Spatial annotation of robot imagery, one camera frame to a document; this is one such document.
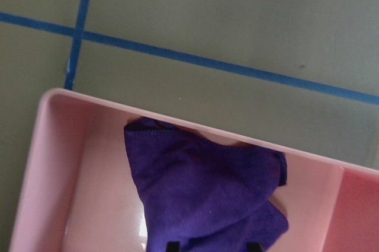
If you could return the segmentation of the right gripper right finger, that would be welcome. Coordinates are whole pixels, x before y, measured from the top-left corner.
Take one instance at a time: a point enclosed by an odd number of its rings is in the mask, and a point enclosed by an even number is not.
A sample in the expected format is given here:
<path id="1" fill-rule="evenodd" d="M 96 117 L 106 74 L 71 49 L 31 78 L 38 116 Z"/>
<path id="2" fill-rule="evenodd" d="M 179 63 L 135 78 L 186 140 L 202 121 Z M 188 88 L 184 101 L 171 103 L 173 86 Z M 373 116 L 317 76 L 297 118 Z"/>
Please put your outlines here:
<path id="1" fill-rule="evenodd" d="M 248 252 L 263 252 L 263 248 L 259 243 L 247 243 L 246 248 Z"/>

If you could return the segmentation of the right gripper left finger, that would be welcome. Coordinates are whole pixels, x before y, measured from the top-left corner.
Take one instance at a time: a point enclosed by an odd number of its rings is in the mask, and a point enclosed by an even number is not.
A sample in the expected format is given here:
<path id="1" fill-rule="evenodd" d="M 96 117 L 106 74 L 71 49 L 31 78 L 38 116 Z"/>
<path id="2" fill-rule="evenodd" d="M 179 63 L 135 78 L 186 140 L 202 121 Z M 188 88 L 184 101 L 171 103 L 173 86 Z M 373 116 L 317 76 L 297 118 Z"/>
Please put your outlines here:
<path id="1" fill-rule="evenodd" d="M 166 252 L 180 252 L 180 242 L 171 241 L 166 245 Z"/>

